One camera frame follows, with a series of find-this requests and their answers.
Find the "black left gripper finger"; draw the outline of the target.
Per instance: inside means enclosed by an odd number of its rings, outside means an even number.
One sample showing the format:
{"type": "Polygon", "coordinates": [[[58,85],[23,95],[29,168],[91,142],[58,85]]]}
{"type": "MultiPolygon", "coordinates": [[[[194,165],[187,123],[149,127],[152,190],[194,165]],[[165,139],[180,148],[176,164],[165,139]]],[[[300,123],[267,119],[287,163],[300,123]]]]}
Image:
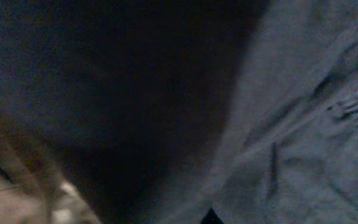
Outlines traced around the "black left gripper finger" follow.
{"type": "Polygon", "coordinates": [[[200,224],[224,224],[224,222],[217,216],[216,212],[210,208],[200,224]]]}

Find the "dark blue shorts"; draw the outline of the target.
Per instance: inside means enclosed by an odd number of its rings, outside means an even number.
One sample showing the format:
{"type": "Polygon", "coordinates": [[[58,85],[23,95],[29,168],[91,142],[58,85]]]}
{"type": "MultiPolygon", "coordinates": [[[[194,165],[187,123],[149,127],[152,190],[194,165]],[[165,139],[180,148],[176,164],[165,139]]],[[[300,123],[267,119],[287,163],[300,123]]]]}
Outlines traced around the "dark blue shorts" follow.
{"type": "Polygon", "coordinates": [[[358,1],[0,1],[0,117],[100,223],[358,223],[358,1]]]}

